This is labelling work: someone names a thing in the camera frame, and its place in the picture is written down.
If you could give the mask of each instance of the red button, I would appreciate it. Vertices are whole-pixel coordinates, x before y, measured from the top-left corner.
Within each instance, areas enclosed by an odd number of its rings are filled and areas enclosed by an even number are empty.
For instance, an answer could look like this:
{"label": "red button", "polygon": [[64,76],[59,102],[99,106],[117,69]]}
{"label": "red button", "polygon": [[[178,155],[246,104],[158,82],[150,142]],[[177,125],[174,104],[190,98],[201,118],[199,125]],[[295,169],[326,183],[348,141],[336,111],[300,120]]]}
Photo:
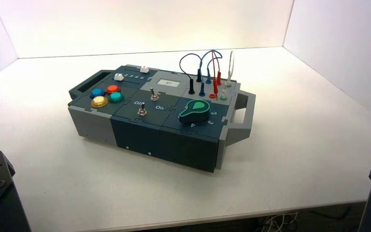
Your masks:
{"label": "red button", "polygon": [[107,94],[110,95],[111,93],[114,93],[114,92],[120,92],[119,86],[108,86],[107,87],[107,90],[106,90]]}

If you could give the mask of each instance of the push button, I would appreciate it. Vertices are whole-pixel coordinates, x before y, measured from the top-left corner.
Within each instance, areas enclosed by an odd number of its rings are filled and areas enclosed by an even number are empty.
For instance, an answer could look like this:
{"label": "push button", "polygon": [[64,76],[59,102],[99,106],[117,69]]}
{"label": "push button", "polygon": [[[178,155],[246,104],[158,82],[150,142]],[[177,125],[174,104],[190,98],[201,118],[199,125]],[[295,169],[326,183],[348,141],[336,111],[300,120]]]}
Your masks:
{"label": "push button", "polygon": [[178,118],[181,123],[202,122],[210,117],[210,104],[204,100],[191,100]]}
{"label": "push button", "polygon": [[107,105],[108,102],[109,100],[104,96],[97,96],[92,100],[91,105],[92,107],[99,108]]}
{"label": "push button", "polygon": [[121,102],[124,99],[123,95],[119,92],[114,92],[110,94],[110,102],[117,103]]}
{"label": "push button", "polygon": [[95,88],[94,90],[92,90],[92,92],[90,93],[90,98],[95,98],[97,96],[104,96],[104,91],[103,89],[101,88]]}
{"label": "push button", "polygon": [[108,86],[108,87],[107,87],[106,93],[107,93],[108,95],[110,95],[110,94],[112,94],[112,93],[114,93],[114,92],[120,92],[120,88],[119,88],[119,86]]}

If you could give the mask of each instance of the tabletop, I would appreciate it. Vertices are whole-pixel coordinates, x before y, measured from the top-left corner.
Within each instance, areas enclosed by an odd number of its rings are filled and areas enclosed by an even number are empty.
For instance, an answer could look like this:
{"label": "tabletop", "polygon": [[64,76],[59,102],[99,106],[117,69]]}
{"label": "tabletop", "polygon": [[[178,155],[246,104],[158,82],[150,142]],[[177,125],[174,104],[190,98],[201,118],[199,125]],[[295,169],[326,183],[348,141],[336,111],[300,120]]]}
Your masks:
{"label": "tabletop", "polygon": [[282,47],[234,52],[254,123],[214,173],[79,137],[68,112],[68,90],[97,71],[179,72],[187,52],[24,58],[0,72],[0,150],[31,228],[124,231],[366,200],[371,113]]}

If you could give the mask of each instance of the small display screen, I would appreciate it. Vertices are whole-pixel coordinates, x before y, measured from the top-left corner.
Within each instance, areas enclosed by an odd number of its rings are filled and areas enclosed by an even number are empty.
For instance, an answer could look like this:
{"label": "small display screen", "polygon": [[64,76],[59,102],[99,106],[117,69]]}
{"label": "small display screen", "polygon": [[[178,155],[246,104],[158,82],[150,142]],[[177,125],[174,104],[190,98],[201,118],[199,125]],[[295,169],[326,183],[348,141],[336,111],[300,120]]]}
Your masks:
{"label": "small display screen", "polygon": [[159,84],[159,85],[165,85],[165,86],[171,86],[171,87],[177,87],[180,84],[180,82],[166,80],[166,79],[160,79],[157,82],[157,84]]}

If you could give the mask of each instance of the white button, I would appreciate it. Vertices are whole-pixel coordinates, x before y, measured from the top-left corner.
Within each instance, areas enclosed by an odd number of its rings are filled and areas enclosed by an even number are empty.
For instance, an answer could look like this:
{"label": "white button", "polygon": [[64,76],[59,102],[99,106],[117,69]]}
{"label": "white button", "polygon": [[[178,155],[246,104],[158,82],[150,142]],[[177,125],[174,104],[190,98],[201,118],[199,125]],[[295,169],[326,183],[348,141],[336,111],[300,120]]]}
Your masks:
{"label": "white button", "polygon": [[115,79],[116,81],[122,81],[122,80],[124,79],[124,77],[123,77],[123,75],[122,75],[121,73],[116,73],[116,74],[114,75],[114,79]]}
{"label": "white button", "polygon": [[146,66],[143,66],[143,67],[140,68],[140,72],[141,73],[148,73],[148,71],[149,70],[148,70],[148,68]]}

